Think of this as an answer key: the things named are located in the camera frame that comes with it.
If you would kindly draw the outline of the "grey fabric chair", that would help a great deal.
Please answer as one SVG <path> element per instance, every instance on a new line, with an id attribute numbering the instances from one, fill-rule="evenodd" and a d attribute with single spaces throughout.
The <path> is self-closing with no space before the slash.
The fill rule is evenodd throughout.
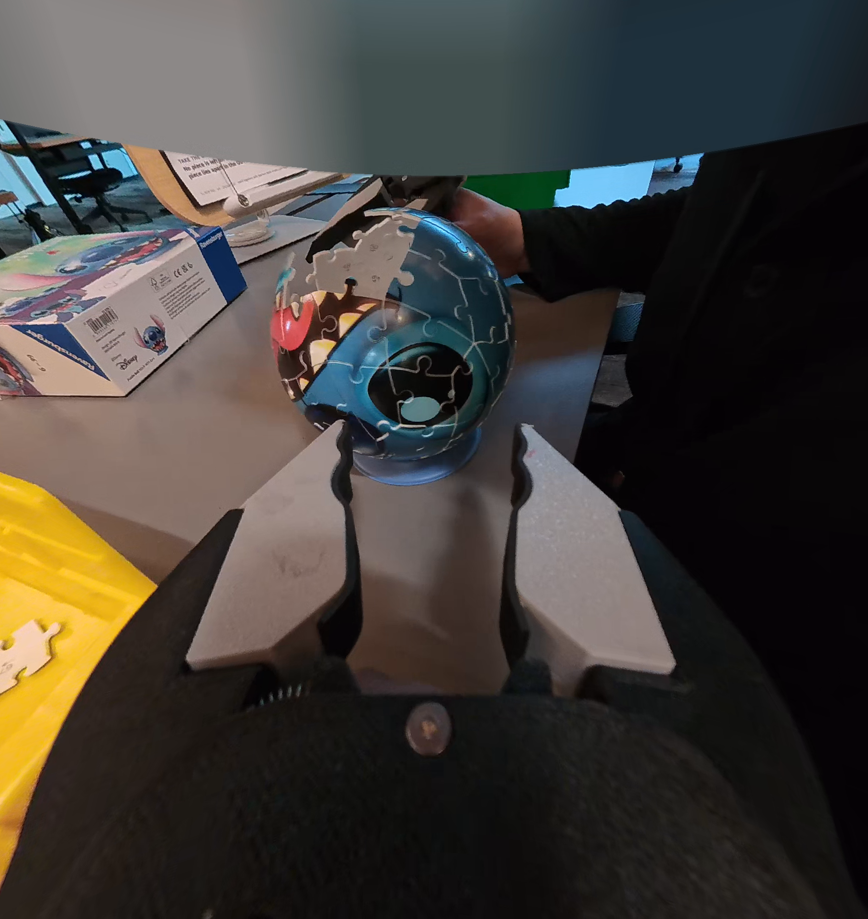
<path id="1" fill-rule="evenodd" d="M 631 396 L 625 364 L 635 339 L 643 305 L 643 295 L 621 293 L 614 310 L 594 389 L 595 401 L 607 408 L 618 407 Z"/>

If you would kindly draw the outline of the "person's right hand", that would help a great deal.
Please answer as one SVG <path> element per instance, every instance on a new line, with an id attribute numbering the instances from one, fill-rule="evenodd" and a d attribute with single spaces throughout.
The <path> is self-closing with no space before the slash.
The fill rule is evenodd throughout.
<path id="1" fill-rule="evenodd" d="M 517 211 L 460 187 L 453 196 L 448 219 L 485 250 L 503 279 L 530 272 Z"/>

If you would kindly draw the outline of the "printed instruction sheet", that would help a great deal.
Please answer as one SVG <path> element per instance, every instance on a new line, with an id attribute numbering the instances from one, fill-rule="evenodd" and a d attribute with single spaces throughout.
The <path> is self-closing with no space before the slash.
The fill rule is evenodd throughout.
<path id="1" fill-rule="evenodd" d="M 305 178 L 307 169 L 275 167 L 215 157 L 160 151 L 188 197 L 202 207 L 222 203 L 236 193 L 246 193 L 290 178 Z"/>

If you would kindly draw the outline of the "black office chair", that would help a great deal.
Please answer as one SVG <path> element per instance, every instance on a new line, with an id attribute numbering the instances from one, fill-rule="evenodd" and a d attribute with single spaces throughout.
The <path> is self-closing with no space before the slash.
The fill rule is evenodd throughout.
<path id="1" fill-rule="evenodd" d="M 60 157 L 58 183 L 61 190 L 79 201 L 95 201 L 95 209 L 86 217 L 88 222 L 104 218 L 122 232 L 127 231 L 125 221 L 131 215 L 141 217 L 144 223 L 152 222 L 149 213 L 112 205 L 108 200 L 107 193 L 118 188 L 124 176 L 117 168 L 106 166 L 100 154 L 90 152 L 88 147 L 68 144 L 60 148 Z"/>

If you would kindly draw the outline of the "person's right forearm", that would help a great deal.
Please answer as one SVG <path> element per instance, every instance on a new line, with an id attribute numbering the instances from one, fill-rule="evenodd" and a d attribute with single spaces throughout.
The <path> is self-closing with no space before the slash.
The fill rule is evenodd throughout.
<path id="1" fill-rule="evenodd" d="M 522 255 L 501 272 L 546 301 L 618 289 L 647 293 L 692 185 L 628 201 L 518 211 Z"/>

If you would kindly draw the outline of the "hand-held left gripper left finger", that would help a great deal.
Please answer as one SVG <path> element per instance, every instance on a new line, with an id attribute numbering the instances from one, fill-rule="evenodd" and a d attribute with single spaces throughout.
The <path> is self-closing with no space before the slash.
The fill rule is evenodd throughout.
<path id="1" fill-rule="evenodd" d="M 339 420 L 246 500 L 187 651 L 192 670 L 348 657 L 363 623 L 351 469 Z"/>

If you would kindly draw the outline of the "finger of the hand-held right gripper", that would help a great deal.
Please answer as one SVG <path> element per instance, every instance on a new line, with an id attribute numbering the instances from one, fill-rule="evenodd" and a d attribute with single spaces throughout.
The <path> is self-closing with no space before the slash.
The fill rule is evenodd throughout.
<path id="1" fill-rule="evenodd" d="M 368 218 L 366 211 L 385 207 L 387 191 L 383 179 L 368 179 L 314 237 L 306 258 L 314 259 L 316 255 L 332 251 L 338 246 L 355 248 L 357 241 L 354 233 L 366 231 L 377 221 L 376 218 Z"/>

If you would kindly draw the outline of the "blue puzzle ball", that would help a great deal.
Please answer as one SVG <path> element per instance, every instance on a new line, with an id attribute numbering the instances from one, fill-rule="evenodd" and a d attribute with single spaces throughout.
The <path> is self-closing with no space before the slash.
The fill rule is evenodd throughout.
<path id="1" fill-rule="evenodd" d="M 478 244 L 424 211 L 376 222 L 283 269 L 270 322 L 290 401 L 316 428 L 343 421 L 379 481 L 448 475 L 474 453 L 507 384 L 516 329 L 507 287 Z"/>

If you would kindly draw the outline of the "white puzzle piece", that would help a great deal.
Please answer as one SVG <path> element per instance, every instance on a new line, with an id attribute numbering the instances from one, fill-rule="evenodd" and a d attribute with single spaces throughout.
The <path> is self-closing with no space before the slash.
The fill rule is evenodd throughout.
<path id="1" fill-rule="evenodd" d="M 0 640 L 0 695 L 15 688 L 19 676 L 33 675 L 51 660 L 51 641 L 60 629 L 60 623 L 44 628 L 32 619 L 14 631 L 9 641 Z"/>

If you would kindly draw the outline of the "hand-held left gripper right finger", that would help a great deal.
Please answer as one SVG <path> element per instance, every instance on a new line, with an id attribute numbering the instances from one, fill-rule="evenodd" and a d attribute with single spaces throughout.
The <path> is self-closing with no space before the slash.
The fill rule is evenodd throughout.
<path id="1" fill-rule="evenodd" d="M 669 690 L 676 660 L 620 509 L 536 429 L 514 431 L 500 638 L 555 695 L 613 681 Z"/>

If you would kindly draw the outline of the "yellow plastic bin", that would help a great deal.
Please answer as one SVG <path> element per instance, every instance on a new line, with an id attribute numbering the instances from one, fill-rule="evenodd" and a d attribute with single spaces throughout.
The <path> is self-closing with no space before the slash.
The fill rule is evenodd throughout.
<path id="1" fill-rule="evenodd" d="M 60 623 L 51 660 L 0 695 L 0 887 L 50 748 L 154 582 L 56 497 L 0 472 L 0 640 Z"/>

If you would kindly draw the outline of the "white blue puzzle box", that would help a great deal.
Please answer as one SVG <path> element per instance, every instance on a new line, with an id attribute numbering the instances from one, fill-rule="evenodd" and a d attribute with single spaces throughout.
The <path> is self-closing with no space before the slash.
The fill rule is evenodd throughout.
<path id="1" fill-rule="evenodd" d="M 217 227 L 27 248 L 0 261 L 0 398 L 126 396 L 245 289 Z"/>

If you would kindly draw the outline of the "white clip rod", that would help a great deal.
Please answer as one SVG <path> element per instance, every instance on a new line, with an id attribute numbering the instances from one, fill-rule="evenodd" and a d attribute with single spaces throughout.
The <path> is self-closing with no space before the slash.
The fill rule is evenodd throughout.
<path id="1" fill-rule="evenodd" d="M 260 213 L 273 206 L 296 200 L 349 176 L 350 173 L 347 172 L 304 170 L 295 176 L 282 178 L 252 190 L 233 191 L 223 201 L 222 209 L 231 218 L 237 219 L 249 213 Z"/>

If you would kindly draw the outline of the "green plastic bin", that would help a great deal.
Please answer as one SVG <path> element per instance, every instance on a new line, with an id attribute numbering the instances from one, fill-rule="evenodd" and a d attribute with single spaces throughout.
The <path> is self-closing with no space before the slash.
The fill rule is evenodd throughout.
<path id="1" fill-rule="evenodd" d="M 568 188 L 570 170 L 469 176 L 463 188 L 517 211 L 543 210 L 554 206 L 559 190 Z"/>

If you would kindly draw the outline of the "curved wooden sheet holder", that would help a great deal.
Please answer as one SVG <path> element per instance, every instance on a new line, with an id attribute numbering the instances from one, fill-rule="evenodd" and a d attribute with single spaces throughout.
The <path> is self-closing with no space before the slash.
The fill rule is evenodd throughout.
<path id="1" fill-rule="evenodd" d="M 198 207 L 188 197 L 160 151 L 136 145 L 127 145 L 125 150 L 154 197 L 175 217 L 198 226 L 229 224 L 230 217 L 222 209 L 223 202 Z"/>

